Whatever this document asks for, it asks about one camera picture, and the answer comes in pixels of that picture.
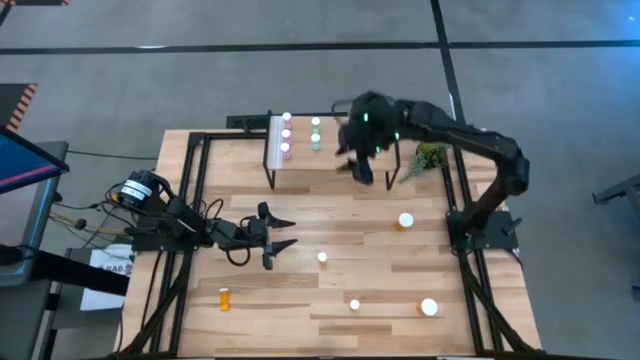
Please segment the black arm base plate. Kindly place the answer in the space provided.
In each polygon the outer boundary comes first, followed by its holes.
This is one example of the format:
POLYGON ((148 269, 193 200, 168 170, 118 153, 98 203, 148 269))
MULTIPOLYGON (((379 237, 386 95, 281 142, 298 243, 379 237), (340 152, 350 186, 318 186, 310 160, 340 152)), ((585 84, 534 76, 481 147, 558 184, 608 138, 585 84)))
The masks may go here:
POLYGON ((514 220, 510 212, 494 212, 482 230, 465 230, 462 212, 450 212, 446 215, 446 220, 450 242, 457 253, 468 254, 473 250, 484 249, 513 250, 519 247, 515 229, 522 219, 514 220))
POLYGON ((199 216, 161 214, 140 215, 126 233, 133 238, 134 251, 189 252, 199 248, 205 231, 206 223, 199 216))

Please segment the blue monitor screen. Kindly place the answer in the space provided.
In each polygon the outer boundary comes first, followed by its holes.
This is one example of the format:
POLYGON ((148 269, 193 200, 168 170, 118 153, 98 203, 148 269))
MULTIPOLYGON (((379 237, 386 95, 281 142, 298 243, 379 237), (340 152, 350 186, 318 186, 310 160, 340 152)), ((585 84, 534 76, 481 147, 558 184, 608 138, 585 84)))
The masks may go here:
POLYGON ((18 134, 0 128, 0 194, 57 177, 69 166, 18 134))

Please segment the black desk beam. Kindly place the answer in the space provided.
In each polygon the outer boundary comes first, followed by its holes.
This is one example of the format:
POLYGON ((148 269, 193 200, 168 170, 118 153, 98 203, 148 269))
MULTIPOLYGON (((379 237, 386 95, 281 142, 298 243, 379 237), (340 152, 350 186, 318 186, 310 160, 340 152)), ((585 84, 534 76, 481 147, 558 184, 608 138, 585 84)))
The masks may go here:
POLYGON ((39 251, 32 260, 30 280, 50 280, 94 291, 124 296, 129 278, 85 263, 39 251))

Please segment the grey monitor stand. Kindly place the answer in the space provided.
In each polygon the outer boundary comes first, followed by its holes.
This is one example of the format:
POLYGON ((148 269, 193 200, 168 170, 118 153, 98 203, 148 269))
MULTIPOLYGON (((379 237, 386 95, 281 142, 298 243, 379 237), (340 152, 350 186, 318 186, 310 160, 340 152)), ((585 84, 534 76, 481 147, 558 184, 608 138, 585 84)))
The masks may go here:
MULTIPOLYGON (((69 147, 64 141, 36 145, 63 161, 69 147)), ((59 179, 53 177, 0 195, 0 245, 40 247, 59 179)), ((0 265, 0 288, 28 282, 33 260, 0 265)))

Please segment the grey metal stand leg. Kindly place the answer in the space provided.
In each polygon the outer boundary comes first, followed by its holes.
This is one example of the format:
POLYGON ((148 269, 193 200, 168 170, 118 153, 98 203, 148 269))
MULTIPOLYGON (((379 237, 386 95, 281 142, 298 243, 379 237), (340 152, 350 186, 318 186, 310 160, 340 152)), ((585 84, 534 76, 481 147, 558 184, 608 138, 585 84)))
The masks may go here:
POLYGON ((592 198, 596 204, 606 204, 611 199, 627 196, 640 187, 640 174, 630 177, 600 192, 594 192, 592 198))

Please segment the wooden shelf with black legs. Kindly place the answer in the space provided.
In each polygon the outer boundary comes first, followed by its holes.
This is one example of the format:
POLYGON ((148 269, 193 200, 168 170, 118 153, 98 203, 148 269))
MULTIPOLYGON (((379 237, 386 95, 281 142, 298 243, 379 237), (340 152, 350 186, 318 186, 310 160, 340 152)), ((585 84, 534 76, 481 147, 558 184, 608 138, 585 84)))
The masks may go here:
POLYGON ((263 153, 263 167, 266 173, 269 187, 274 189, 278 185, 302 185, 343 182, 354 186, 356 182, 352 178, 351 171, 338 171, 337 167, 345 163, 349 158, 355 159, 356 155, 350 152, 346 155, 336 156, 338 150, 338 128, 344 119, 342 116, 321 115, 293 115, 291 125, 285 126, 280 114, 270 116, 270 124, 267 128, 267 137, 263 153), (320 150, 313 151, 311 144, 312 131, 311 119, 319 117, 320 124, 320 150), (282 141, 281 132, 289 129, 291 135, 291 158, 283 160, 280 152, 282 141))

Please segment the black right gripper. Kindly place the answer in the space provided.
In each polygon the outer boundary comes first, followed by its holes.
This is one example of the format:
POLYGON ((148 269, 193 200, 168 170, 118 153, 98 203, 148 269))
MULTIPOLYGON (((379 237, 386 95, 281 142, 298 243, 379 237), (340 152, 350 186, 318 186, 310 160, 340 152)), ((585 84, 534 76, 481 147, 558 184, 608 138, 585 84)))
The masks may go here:
POLYGON ((395 133, 401 120, 402 107, 387 96, 367 91, 351 103, 348 119, 338 129, 337 155, 354 152, 356 159, 348 159, 338 171, 351 171, 361 184, 372 184, 373 171, 369 164, 378 150, 388 150, 397 138, 395 133))

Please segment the white paper sheet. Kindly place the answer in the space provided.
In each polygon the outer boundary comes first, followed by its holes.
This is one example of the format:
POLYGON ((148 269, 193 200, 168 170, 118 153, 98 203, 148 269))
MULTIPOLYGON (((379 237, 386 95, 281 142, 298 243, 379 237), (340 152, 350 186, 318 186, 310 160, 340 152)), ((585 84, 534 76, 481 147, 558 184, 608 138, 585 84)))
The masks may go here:
MULTIPOLYGON (((113 244, 104 250, 93 250, 89 265, 127 278, 131 276, 134 252, 130 244, 113 244)), ((84 289, 81 311, 98 311, 121 308, 125 297, 92 289, 84 289)))

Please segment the green artificial succulent plant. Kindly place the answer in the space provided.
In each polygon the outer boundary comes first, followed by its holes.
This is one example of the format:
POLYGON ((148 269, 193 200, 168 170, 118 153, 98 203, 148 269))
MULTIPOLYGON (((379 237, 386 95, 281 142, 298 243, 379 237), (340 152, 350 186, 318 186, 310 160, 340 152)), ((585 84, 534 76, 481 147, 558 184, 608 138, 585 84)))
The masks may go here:
POLYGON ((447 147, 443 144, 420 143, 416 147, 414 157, 406 173, 400 179, 401 183, 421 176, 424 172, 448 166, 447 147))

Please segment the black aluminium table frame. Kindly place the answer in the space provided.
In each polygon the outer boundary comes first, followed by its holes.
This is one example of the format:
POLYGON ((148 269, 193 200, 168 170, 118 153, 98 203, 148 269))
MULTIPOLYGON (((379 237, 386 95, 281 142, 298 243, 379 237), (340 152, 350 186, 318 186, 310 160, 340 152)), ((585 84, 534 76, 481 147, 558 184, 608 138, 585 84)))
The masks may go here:
POLYGON ((460 191, 455 173, 429 171, 387 187, 378 174, 371 187, 343 182, 269 187, 264 143, 224 130, 190 146, 185 130, 165 133, 157 172, 173 187, 202 182, 214 213, 238 221, 266 202, 296 225, 272 232, 295 239, 272 270, 260 251, 236 267, 215 248, 197 251, 184 299, 175 300, 159 326, 158 345, 141 348, 144 360, 294 356, 470 355, 470 318, 445 214, 460 191), (401 213, 414 225, 397 231, 401 213), (319 266, 317 254, 328 255, 319 266), (230 290, 230 310, 219 308, 219 289, 230 290), (416 304, 434 299, 436 316, 416 304), (349 308, 360 301, 358 311, 349 308))

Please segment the black rectangular block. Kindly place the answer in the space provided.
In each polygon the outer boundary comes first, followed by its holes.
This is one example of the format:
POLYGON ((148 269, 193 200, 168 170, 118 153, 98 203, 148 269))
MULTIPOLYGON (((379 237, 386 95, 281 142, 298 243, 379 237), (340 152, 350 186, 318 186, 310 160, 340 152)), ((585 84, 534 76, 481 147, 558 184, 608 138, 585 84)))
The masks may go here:
POLYGON ((266 130, 269 124, 269 115, 230 115, 226 118, 227 129, 239 129, 244 132, 266 130))

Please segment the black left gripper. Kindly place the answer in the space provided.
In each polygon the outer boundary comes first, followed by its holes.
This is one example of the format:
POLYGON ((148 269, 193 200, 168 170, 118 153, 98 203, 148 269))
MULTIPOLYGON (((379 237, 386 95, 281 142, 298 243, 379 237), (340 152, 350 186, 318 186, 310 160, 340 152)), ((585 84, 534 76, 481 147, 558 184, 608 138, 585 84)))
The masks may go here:
POLYGON ((257 215, 248 218, 248 225, 245 227, 245 231, 249 237, 251 246, 260 247, 262 249, 262 264, 265 270, 273 269, 273 255, 278 255, 280 252, 296 243, 296 240, 285 240, 272 243, 270 240, 269 228, 279 229, 295 225, 295 222, 271 216, 266 202, 259 203, 257 206, 257 215))

